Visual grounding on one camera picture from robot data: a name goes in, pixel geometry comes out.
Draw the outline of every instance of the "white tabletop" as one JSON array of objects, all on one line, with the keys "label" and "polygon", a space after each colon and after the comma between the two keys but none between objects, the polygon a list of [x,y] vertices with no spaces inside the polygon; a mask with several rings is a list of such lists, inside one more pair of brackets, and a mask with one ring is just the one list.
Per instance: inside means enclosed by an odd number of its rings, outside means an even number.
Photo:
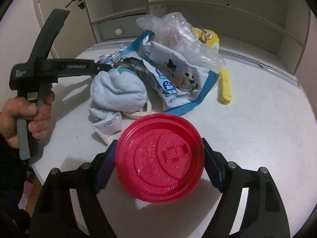
[{"label": "white tabletop", "polygon": [[[89,51],[79,58],[95,59],[106,52],[109,51]],[[257,170],[261,166],[269,169],[284,202],[293,236],[317,203],[317,186],[311,185],[317,179],[317,126],[313,111],[299,88],[252,66],[228,59],[226,62],[225,68],[231,75],[232,102],[221,104],[215,87],[201,105],[183,117],[227,161],[245,169]],[[60,79],[53,87],[54,131],[42,141],[43,155],[33,164],[42,183],[52,168],[74,170],[107,149],[91,127],[90,83],[89,77],[72,77]],[[150,92],[150,97],[154,112],[160,112],[160,98],[154,92]],[[123,127],[131,122],[126,118]],[[197,238],[209,224],[220,195],[204,172],[198,186],[186,198],[165,205],[145,203],[129,196],[114,172],[98,198],[120,238]],[[244,189],[232,233],[239,230],[246,198]],[[76,218],[85,226],[74,192],[72,199]]]}]

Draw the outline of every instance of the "drawer knob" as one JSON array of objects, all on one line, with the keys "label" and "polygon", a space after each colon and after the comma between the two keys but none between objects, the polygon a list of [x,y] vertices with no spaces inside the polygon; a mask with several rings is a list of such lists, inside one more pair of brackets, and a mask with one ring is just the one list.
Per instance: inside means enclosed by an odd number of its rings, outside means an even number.
[{"label": "drawer knob", "polygon": [[121,28],[118,28],[116,29],[116,35],[120,36],[122,34],[122,29]]}]

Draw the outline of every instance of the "wall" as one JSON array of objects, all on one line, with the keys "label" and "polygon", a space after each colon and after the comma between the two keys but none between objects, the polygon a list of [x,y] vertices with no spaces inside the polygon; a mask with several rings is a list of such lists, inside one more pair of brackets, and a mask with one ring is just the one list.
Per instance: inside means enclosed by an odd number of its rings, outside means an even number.
[{"label": "wall", "polygon": [[313,12],[307,47],[296,72],[296,77],[305,90],[315,114],[317,114],[317,19]]},{"label": "wall", "polygon": [[39,32],[33,0],[14,0],[0,22],[0,110],[16,95],[9,88],[11,69],[28,60]]}]

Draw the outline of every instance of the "red cup lid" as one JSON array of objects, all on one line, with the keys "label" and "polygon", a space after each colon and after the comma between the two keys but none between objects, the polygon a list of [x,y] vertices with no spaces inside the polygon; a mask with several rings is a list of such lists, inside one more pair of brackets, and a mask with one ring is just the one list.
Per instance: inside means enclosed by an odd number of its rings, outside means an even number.
[{"label": "red cup lid", "polygon": [[157,113],[133,122],[116,151],[118,179],[135,198],[167,203],[188,195],[204,167],[196,128],[182,117]]}]

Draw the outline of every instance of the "metal screw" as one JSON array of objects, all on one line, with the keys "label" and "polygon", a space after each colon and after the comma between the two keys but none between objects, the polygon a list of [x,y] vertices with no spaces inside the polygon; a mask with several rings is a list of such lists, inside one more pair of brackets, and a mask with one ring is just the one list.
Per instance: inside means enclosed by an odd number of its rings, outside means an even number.
[{"label": "metal screw", "polygon": [[83,163],[83,164],[81,165],[81,167],[82,167],[82,169],[87,170],[87,169],[90,168],[90,163]]},{"label": "metal screw", "polygon": [[232,168],[232,169],[235,169],[235,168],[237,167],[237,164],[230,161],[230,162],[228,162],[228,166],[229,166],[230,168]]},{"label": "metal screw", "polygon": [[59,171],[58,168],[53,168],[50,173],[51,173],[52,175],[55,175],[55,174],[58,173],[58,171]]},{"label": "metal screw", "polygon": [[268,173],[268,169],[267,169],[266,167],[264,167],[264,166],[262,166],[262,167],[260,168],[260,171],[261,171],[262,173],[264,173],[264,174],[267,174],[267,173]]}]

